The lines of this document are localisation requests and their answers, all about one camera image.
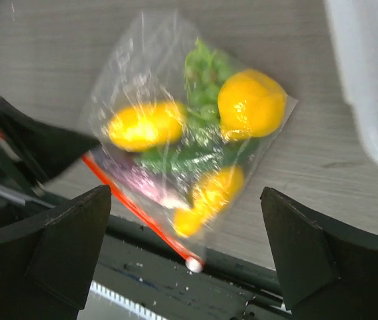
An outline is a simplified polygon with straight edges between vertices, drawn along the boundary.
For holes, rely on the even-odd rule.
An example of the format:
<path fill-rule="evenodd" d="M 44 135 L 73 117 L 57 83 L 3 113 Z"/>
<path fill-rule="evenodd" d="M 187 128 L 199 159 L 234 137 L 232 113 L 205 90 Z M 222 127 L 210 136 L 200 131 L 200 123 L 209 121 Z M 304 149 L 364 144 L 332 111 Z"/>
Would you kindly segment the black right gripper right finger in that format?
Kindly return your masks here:
<path fill-rule="evenodd" d="M 261 208 L 293 319 L 378 319 L 378 235 L 270 187 Z"/>

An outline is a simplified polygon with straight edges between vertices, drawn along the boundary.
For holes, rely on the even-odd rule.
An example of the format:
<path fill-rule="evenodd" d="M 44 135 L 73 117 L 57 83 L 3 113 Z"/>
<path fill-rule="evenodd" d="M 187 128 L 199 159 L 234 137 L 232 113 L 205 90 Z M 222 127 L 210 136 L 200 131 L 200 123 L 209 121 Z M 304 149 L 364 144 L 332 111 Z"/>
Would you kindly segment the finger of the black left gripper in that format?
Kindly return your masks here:
<path fill-rule="evenodd" d="M 40 183 L 58 177 L 99 146 L 90 135 L 30 118 L 4 98 L 0 98 L 0 132 Z"/>

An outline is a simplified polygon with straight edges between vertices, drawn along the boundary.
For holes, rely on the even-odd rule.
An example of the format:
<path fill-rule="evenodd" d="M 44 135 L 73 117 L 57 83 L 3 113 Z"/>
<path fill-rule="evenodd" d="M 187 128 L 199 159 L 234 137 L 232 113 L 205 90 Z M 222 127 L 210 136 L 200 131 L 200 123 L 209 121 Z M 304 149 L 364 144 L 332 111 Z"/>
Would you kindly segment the clear zip top bag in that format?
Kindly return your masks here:
<path fill-rule="evenodd" d="M 116 112 L 130 105 L 172 100 L 182 103 L 186 108 L 186 123 L 182 137 L 174 143 L 155 147 L 163 149 L 171 145 L 200 145 L 203 148 L 211 148 L 214 144 L 244 141 L 224 140 L 221 135 L 220 116 L 218 121 L 205 121 L 191 112 L 183 70 L 186 55 L 194 48 L 197 38 L 201 38 L 211 48 L 228 54 L 234 74 L 246 69 L 259 71 L 210 43 L 194 24 L 178 12 L 143 11 L 136 16 L 112 48 L 82 109 L 78 127 L 97 138 L 100 142 L 99 147 L 106 146 L 124 151 L 134 160 L 134 156 L 145 151 L 130 152 L 116 146 L 108 137 L 107 124 Z M 230 209 L 246 188 L 261 158 L 280 134 L 296 103 L 296 100 L 287 94 L 286 112 L 281 126 L 272 134 L 259 138 L 258 150 L 248 158 L 248 162 L 239 165 L 245 176 L 242 190 L 214 220 L 209 221 L 198 233 L 188 238 L 180 237 L 175 233 L 173 219 L 176 209 L 167 209 L 120 182 L 112 180 L 94 162 L 91 152 L 85 158 L 85 162 L 100 180 L 111 187 L 112 192 L 128 210 L 146 223 L 185 260 L 190 271 L 200 272 L 205 265 L 206 244 L 222 214 Z M 158 175 L 166 177 L 186 196 L 190 209 L 193 207 L 191 189 L 206 172 L 208 171 L 182 177 Z"/>

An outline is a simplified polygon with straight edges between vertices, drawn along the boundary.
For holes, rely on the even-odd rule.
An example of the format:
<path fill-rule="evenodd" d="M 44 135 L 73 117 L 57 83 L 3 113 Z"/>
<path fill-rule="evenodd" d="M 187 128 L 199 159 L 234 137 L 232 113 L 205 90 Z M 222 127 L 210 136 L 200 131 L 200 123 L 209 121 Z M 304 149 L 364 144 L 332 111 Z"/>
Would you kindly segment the green fake grapes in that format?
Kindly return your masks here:
<path fill-rule="evenodd" d="M 186 55 L 183 74 L 191 112 L 205 121 L 218 121 L 219 91 L 234 74 L 228 54 L 197 38 Z"/>

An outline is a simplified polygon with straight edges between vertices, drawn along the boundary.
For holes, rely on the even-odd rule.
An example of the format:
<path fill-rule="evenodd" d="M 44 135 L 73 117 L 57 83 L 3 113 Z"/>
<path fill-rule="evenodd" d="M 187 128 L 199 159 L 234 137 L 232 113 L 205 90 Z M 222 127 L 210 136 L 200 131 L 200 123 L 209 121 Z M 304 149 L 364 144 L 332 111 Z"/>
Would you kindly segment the purple fake eggplant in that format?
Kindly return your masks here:
<path fill-rule="evenodd" d="M 99 168 L 112 180 L 134 190 L 167 209 L 188 209 L 186 196 L 163 175 L 137 165 L 130 154 L 100 146 L 91 155 Z"/>

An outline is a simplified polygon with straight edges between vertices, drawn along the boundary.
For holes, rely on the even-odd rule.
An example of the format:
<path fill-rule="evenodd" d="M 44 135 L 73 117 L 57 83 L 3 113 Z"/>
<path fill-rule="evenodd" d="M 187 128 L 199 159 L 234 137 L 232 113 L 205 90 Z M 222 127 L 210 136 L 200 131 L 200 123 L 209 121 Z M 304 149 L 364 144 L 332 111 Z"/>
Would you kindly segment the yellow fake lemon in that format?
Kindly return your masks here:
<path fill-rule="evenodd" d="M 188 238 L 214 220 L 238 195 L 245 184 L 241 166 L 232 165 L 218 171 L 209 171 L 191 189 L 193 207 L 176 209 L 173 219 L 175 233 Z"/>

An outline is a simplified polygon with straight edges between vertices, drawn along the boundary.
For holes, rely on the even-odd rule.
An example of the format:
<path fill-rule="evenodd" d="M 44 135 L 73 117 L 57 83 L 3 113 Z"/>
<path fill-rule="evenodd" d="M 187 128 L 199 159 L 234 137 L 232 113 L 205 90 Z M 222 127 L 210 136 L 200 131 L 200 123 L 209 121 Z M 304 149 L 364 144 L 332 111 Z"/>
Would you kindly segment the yellow fake mango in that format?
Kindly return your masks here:
<path fill-rule="evenodd" d="M 182 137 L 186 108 L 177 101 L 130 105 L 116 112 L 107 124 L 111 142 L 130 152 L 174 143 Z"/>

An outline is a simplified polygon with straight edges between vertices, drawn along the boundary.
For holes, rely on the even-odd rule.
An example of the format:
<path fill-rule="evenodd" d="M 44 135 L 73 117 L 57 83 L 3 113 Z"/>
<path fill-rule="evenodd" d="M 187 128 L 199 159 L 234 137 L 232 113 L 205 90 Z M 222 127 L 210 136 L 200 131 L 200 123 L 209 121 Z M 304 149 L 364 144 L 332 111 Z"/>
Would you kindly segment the yellow fake bell pepper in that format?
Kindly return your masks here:
<path fill-rule="evenodd" d="M 285 90 L 266 74 L 246 69 L 232 75 L 217 98 L 222 137 L 236 141 L 272 134 L 284 120 L 286 102 Z"/>

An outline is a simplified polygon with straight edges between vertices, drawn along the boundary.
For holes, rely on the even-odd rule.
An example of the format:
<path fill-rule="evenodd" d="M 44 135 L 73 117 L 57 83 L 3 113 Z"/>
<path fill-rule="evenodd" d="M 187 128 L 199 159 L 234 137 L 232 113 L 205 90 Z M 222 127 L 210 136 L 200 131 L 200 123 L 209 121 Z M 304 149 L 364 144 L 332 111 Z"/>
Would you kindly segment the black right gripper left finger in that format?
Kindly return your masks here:
<path fill-rule="evenodd" d="M 31 216 L 0 208 L 0 319 L 76 319 L 110 210 L 107 186 Z"/>

